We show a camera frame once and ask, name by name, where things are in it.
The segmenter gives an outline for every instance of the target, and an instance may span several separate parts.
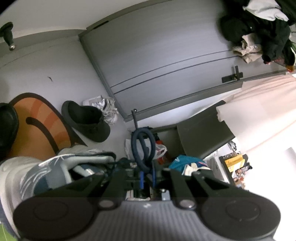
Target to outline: plastic bag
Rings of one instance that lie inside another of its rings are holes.
[[[145,144],[149,148],[149,154],[151,151],[151,143],[149,139],[145,139]],[[144,152],[139,140],[137,140],[137,149],[141,160],[144,159]],[[126,139],[124,143],[124,151],[126,152],[126,156],[129,160],[134,160],[133,152],[131,151],[131,140]],[[164,154],[167,152],[167,148],[164,145],[156,144],[155,156],[154,159],[158,159],[163,157]]]

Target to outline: wall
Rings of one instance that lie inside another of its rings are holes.
[[[144,0],[16,0],[0,16],[13,22],[13,36],[86,27]]]
[[[295,241],[296,153],[292,148],[272,158],[250,157],[253,169],[246,173],[246,189],[273,201],[281,212],[276,241]]]
[[[196,101],[184,106],[180,106],[178,108],[160,113],[158,115],[154,115],[148,117],[146,119],[138,121],[139,127],[149,126],[149,127],[160,127],[166,125],[176,124],[180,121],[186,120],[197,113],[203,111],[204,109],[210,107],[211,105],[225,99],[226,97],[235,94],[240,89],[236,89],[233,91],[229,91],[226,93],[222,93],[219,95],[215,95],[200,101]],[[133,121],[129,121],[126,123],[126,126],[129,130],[134,129]]]
[[[58,111],[66,100],[80,104],[98,95],[107,96],[78,37],[32,45],[0,58],[0,102],[24,92],[43,96]],[[123,143],[130,136],[121,116],[103,143],[79,135],[89,146],[114,151],[119,158],[125,156]]]

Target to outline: beige curtain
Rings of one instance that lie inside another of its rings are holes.
[[[245,82],[217,107],[248,155],[272,154],[296,142],[296,78],[291,75]]]

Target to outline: beige cloth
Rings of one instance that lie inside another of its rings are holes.
[[[246,63],[259,59],[262,56],[262,47],[255,44],[255,34],[244,35],[242,38],[242,45],[233,47],[233,53],[241,56]]]
[[[243,83],[241,92],[217,107],[238,138],[243,153],[272,153],[291,147],[296,137],[296,78],[281,75]]]

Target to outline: green object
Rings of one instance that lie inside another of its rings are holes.
[[[11,236],[5,229],[5,227],[0,224],[0,240],[1,241],[17,241],[13,236]]]

